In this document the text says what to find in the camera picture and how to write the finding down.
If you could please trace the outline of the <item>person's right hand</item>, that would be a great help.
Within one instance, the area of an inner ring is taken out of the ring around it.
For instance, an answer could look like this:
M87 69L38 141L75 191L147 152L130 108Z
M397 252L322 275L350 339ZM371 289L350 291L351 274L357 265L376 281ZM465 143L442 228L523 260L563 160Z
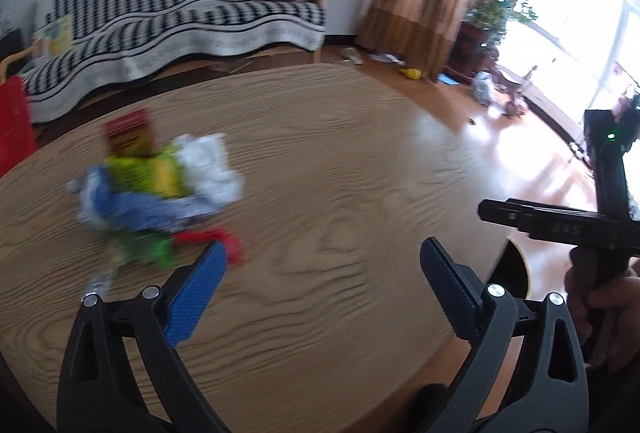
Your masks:
M615 372L639 353L639 278L622 276L587 292L576 265L565 276L567 305L578 338L601 343L602 365Z

